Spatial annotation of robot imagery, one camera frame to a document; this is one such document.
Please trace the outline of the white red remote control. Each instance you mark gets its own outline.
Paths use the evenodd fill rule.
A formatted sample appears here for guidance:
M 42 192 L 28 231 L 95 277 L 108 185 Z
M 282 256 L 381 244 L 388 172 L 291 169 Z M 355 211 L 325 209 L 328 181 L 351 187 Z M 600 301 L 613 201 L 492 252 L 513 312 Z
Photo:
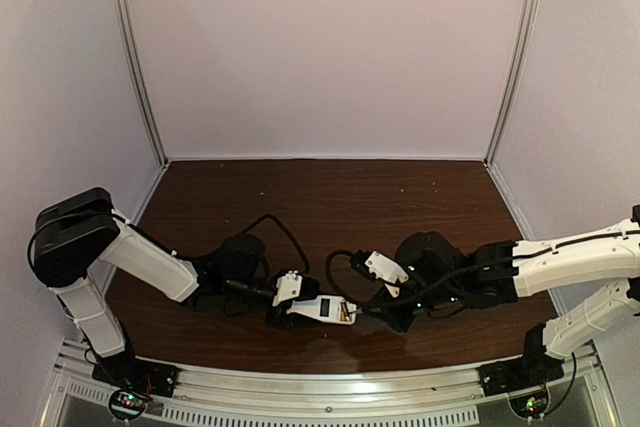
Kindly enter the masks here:
M 321 295 L 313 300 L 293 301 L 293 305 L 288 309 L 288 312 L 299 313 L 320 323 L 352 326 L 355 324 L 357 317 L 355 317 L 353 324 L 340 321 L 340 302 L 342 300 L 346 299 L 335 295 Z

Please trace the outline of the orange battery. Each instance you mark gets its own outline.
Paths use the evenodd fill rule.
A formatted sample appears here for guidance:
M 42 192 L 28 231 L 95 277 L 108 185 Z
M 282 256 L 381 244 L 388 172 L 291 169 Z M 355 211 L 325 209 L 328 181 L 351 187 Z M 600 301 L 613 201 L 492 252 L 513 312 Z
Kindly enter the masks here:
M 348 302 L 346 300 L 342 300 L 340 302 L 340 321 L 343 323 L 347 323 L 350 321 Z

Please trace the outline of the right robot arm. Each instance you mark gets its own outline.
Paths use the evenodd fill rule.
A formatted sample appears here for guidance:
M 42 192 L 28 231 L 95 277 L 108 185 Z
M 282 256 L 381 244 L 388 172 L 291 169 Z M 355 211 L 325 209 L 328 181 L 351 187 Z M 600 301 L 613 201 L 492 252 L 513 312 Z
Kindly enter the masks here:
M 587 341 L 639 312 L 639 211 L 594 232 L 544 241 L 485 244 L 470 254 L 438 232 L 406 238 L 393 258 L 374 252 L 366 268 L 386 285 L 365 313 L 405 332 L 420 312 L 447 301 L 466 309 L 515 303 L 590 281 L 603 286 L 568 313 L 526 335 L 526 358 L 564 360 Z

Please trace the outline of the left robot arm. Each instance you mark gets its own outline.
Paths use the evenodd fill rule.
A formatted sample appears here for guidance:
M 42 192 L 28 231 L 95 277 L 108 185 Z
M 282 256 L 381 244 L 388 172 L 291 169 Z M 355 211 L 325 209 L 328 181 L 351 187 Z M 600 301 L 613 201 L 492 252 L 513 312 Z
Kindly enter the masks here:
M 269 268 L 266 247 L 249 230 L 226 238 L 199 257 L 177 253 L 132 224 L 112 204 L 111 195 L 94 187 L 42 210 L 27 247 L 36 277 L 52 290 L 102 359 L 124 355 L 125 329 L 112 314 L 90 276 L 96 262 L 110 264 L 196 311 L 206 311 L 219 296 L 278 307 L 315 298 L 318 281 L 302 271 L 257 277 Z

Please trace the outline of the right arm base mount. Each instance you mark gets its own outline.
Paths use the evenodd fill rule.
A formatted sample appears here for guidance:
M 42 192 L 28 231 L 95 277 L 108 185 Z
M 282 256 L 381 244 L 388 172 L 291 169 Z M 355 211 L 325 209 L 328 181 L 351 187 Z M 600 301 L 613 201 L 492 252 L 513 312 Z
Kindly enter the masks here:
M 512 413 L 528 422 L 553 411 L 548 384 L 564 376 L 563 361 L 546 356 L 483 364 L 477 372 L 485 397 L 507 394 Z

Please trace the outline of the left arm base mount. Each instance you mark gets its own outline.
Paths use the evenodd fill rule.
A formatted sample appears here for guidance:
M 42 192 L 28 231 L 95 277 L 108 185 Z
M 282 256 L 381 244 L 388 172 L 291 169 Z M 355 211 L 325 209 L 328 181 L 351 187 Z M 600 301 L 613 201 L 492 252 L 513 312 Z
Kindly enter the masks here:
M 96 362 L 91 377 L 116 388 L 108 395 L 107 409 L 116 420 L 130 423 L 162 410 L 162 400 L 173 397 L 178 374 L 176 366 L 136 359 L 127 375 Z

